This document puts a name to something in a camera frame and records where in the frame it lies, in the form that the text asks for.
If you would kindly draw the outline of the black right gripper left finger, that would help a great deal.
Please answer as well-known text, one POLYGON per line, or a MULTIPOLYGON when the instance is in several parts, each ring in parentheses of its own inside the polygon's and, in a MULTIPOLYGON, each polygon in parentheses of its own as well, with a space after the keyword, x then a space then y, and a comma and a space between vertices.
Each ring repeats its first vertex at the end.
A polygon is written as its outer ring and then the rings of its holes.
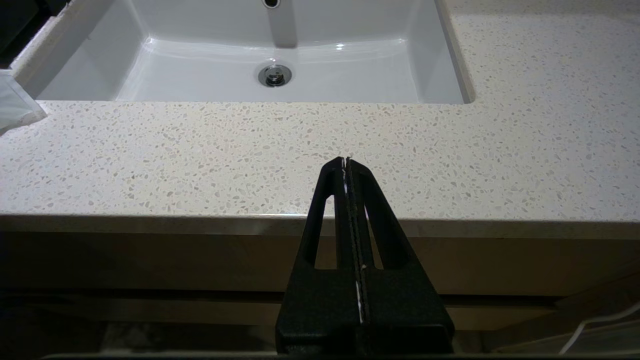
POLYGON ((361 325, 345 159, 325 164, 318 176, 301 243, 276 321, 280 354, 355 354, 361 325), (328 198, 334 198, 336 268, 315 267, 328 198))

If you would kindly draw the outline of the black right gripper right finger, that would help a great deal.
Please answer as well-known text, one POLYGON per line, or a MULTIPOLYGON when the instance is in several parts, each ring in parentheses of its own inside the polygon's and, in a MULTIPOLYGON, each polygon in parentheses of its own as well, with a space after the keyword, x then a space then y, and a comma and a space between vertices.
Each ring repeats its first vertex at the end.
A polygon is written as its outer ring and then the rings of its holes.
POLYGON ((367 354, 451 354, 455 326, 372 171, 346 159, 367 354))

